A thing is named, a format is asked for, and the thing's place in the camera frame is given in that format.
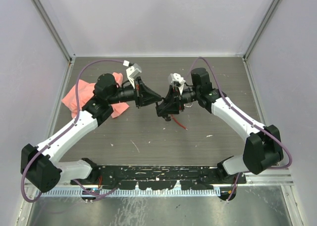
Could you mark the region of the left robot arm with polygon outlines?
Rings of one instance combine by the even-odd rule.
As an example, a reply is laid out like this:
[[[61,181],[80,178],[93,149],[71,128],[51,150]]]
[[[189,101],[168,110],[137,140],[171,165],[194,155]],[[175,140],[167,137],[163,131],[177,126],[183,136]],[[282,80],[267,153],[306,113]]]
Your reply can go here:
[[[92,98],[77,117],[49,139],[37,146],[27,144],[21,151],[21,174],[38,190],[46,193],[59,182],[83,179],[87,184],[99,180],[95,164],[89,160],[60,163],[62,156],[81,138],[103,124],[113,113],[113,104],[134,101],[140,108],[159,102],[161,96],[148,88],[141,77],[132,78],[121,87],[112,74],[101,75],[95,83]]]

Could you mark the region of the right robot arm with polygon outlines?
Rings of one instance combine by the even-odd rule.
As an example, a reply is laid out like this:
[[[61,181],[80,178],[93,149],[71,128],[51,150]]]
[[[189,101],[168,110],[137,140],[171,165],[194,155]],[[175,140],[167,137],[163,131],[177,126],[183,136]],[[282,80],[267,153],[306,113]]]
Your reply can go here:
[[[284,158],[280,132],[274,125],[265,126],[241,111],[219,89],[213,88],[205,68],[191,71],[192,85],[178,73],[170,74],[167,96],[156,105],[157,115],[166,121],[179,114],[185,105],[198,102],[199,106],[227,123],[245,141],[244,152],[217,164],[216,174],[222,183],[229,183],[235,174],[259,174]]]

